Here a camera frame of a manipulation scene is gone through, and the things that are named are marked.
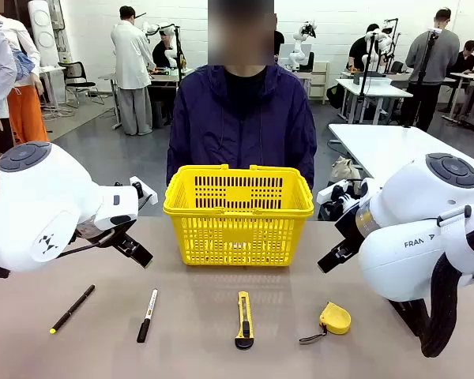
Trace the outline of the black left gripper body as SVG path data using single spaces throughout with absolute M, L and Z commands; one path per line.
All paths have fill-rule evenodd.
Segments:
M 130 228 L 130 225 L 120 225 L 110 229 L 102 238 L 102 247 L 113 247 L 120 253 L 135 253 L 137 242 L 127 234 Z

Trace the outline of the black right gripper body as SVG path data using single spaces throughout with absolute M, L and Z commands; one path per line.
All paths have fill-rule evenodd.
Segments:
M 343 216 L 335 222 L 336 229 L 344 237 L 335 249 L 338 257 L 352 257 L 359 252 L 364 237 L 360 233 L 356 225 L 357 211 L 347 211 Z

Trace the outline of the yellow tape measure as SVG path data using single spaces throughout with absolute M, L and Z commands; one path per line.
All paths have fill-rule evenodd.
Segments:
M 333 302 L 327 302 L 319 316 L 321 331 L 313 336 L 299 339 L 301 345 L 314 343 L 327 334 L 345 335 L 350 331 L 352 318 L 350 313 Z

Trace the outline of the white marker black cap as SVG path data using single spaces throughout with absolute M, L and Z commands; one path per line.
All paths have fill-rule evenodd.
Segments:
M 152 313 L 155 307 L 157 295 L 158 295 L 158 289 L 154 288 L 152 290 L 152 294 L 149 299 L 149 304 L 145 313 L 145 318 L 143 322 L 141 323 L 141 327 L 139 328 L 139 332 L 137 334 L 137 343 L 144 343 L 146 340 L 146 336 L 149 330 L 149 325 L 152 320 Z

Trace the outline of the thin black pen yellow tip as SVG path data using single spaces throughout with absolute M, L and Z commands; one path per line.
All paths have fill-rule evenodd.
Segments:
M 60 317 L 60 319 L 51 327 L 49 333 L 51 335 L 56 334 L 60 328 L 73 316 L 78 308 L 86 301 L 86 299 L 95 290 L 94 284 L 90 285 L 86 291 L 76 300 L 76 302 Z

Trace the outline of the yellow plastic shopping basket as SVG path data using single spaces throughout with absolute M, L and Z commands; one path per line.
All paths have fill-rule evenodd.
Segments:
M 184 166 L 165 197 L 186 265 L 289 266 L 314 213 L 307 181 L 288 167 Z

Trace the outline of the person in navy jacket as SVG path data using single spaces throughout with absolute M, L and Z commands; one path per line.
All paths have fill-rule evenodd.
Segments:
M 274 0 L 208 0 L 208 63 L 177 91 L 166 179 L 182 166 L 291 167 L 314 184 L 317 137 L 299 79 L 274 55 Z

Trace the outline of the person with orange trousers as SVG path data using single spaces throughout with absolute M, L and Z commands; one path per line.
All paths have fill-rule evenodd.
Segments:
M 13 128 L 16 144 L 30 141 L 49 142 L 43 122 L 40 95 L 43 86 L 40 81 L 40 53 L 26 27 L 17 20 L 0 15 L 2 31 L 14 50 L 26 53 L 34 67 L 31 73 L 19 81 L 8 95 L 9 121 Z

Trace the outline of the person in white coat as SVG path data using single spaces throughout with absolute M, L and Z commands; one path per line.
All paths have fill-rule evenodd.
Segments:
M 120 21 L 111 31 L 115 49 L 115 77 L 122 127 L 129 136 L 152 132 L 152 108 L 148 68 L 154 67 L 145 33 L 135 25 L 131 6 L 121 6 Z

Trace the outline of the person in black t-shirt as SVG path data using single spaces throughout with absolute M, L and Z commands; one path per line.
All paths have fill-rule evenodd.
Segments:
M 346 66 L 347 71 L 363 72 L 365 69 L 363 63 L 363 56 L 367 54 L 367 52 L 367 42 L 365 40 L 365 37 L 362 36 L 358 38 L 351 46 L 351 49 L 348 54 L 348 63 Z

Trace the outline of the seated person beside white robot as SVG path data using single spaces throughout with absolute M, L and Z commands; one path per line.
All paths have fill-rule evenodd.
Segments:
M 152 58 L 157 68 L 173 69 L 177 67 L 177 48 L 172 42 L 172 36 L 165 31 L 159 31 L 160 42 L 154 47 Z

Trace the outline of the white desk with seated person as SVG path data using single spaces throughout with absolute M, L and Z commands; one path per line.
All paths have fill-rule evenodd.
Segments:
M 453 73 L 453 76 L 459 78 L 460 81 L 454 91 L 450 112 L 448 115 L 443 115 L 442 117 L 448 122 L 474 129 L 474 74 Z M 456 113 L 457 97 L 461 94 L 462 87 L 465 84 L 467 85 L 468 92 L 465 94 L 465 100 L 460 110 Z

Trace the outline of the person in grey sweater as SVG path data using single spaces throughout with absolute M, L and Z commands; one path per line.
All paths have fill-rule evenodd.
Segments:
M 446 78 L 447 70 L 454 65 L 459 52 L 459 37 L 446 28 L 450 18 L 451 10 L 448 8 L 438 10 L 434 16 L 434 28 L 440 28 L 442 33 L 431 51 L 423 86 L 419 90 L 420 105 L 413 124 L 424 132 L 428 130 L 434 116 L 438 94 Z M 412 42 L 405 60 L 406 66 L 412 69 L 411 76 L 408 79 L 407 92 L 413 94 L 413 97 L 416 97 L 416 82 L 422 57 L 426 51 L 427 39 L 428 31 L 418 35 Z M 403 124 L 408 117 L 411 105 L 412 98 L 404 100 L 401 108 L 401 122 Z

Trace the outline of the seated person in black sweater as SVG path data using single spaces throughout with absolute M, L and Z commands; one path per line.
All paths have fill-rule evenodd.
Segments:
M 461 51 L 455 64 L 451 68 L 452 73 L 471 73 L 474 68 L 474 40 L 468 40 L 463 51 Z

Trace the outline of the beige cloth bag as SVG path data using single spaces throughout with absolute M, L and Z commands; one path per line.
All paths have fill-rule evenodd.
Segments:
M 361 181 L 359 170 L 353 164 L 351 159 L 340 156 L 332 165 L 332 171 L 329 176 L 331 183 L 336 183 L 341 180 L 355 180 Z

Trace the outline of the large white table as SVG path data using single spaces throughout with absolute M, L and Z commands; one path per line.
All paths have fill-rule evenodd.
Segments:
M 415 127 L 330 124 L 329 130 L 372 178 L 385 182 L 406 163 L 427 153 L 445 152 L 474 168 L 474 159 Z

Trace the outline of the yellow utility knife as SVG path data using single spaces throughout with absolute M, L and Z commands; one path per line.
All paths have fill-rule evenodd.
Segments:
M 254 326 L 250 307 L 249 293 L 238 293 L 239 331 L 235 337 L 235 346 L 240 350 L 248 350 L 254 344 Z

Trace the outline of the small white desk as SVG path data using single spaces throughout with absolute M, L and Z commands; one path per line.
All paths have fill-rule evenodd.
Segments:
M 343 103 L 338 116 L 349 124 L 363 124 L 365 108 L 372 99 L 377 101 L 374 110 L 372 125 L 379 123 L 380 115 L 385 110 L 385 99 L 390 99 L 392 107 L 395 100 L 412 98 L 413 94 L 391 85 L 389 79 L 371 78 L 369 84 L 357 85 L 353 79 L 337 78 L 336 82 L 344 89 Z

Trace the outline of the white drawer cabinet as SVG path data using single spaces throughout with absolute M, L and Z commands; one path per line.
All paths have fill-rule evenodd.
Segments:
M 309 99 L 325 104 L 327 85 L 329 83 L 329 69 L 329 62 L 314 63 L 308 84 Z

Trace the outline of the slim black tripod stand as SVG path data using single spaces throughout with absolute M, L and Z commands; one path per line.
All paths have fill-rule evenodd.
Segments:
M 368 32 L 365 35 L 365 41 L 367 43 L 367 53 L 363 56 L 363 60 L 365 62 L 365 67 L 363 71 L 363 75 L 360 77 L 360 92 L 359 92 L 359 102 L 361 104 L 360 107 L 360 115 L 359 115 L 359 123 L 363 122 L 365 110 L 367 108 L 367 92 L 371 86 L 371 72 L 377 72 L 378 66 L 381 60 L 381 49 L 379 47 L 379 35 L 381 30 L 376 28 L 374 31 Z

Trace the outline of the cluttered grey workbench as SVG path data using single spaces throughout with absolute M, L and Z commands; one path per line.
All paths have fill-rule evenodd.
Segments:
M 172 82 L 174 84 L 174 88 L 177 89 L 179 87 L 179 82 L 187 75 L 194 72 L 195 69 L 187 68 L 178 71 L 176 69 L 169 69 L 165 73 L 160 72 L 153 72 L 149 73 L 149 78 L 151 81 L 152 88 L 167 88 L 166 83 Z M 116 123 L 111 127 L 113 130 L 118 129 L 122 126 L 121 115 L 119 110 L 119 100 L 117 97 L 117 85 L 116 85 L 116 74 L 115 73 L 108 73 L 103 76 L 98 77 L 99 80 L 108 81 L 111 86 L 111 94 L 114 104 L 114 113 L 116 117 Z

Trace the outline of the black office chair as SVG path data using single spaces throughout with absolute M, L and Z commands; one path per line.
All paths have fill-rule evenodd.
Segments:
M 67 101 L 67 105 L 78 109 L 81 103 L 80 95 L 92 97 L 93 103 L 104 105 L 103 97 L 94 81 L 89 81 L 82 62 L 60 62 L 65 85 L 65 95 L 70 94 L 72 101 Z

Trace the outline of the white tower air conditioner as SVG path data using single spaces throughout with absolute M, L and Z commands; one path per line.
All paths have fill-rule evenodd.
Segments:
M 45 0 L 31 0 L 28 2 L 28 12 L 34 42 L 40 53 L 40 66 L 57 66 L 58 49 L 48 3 Z

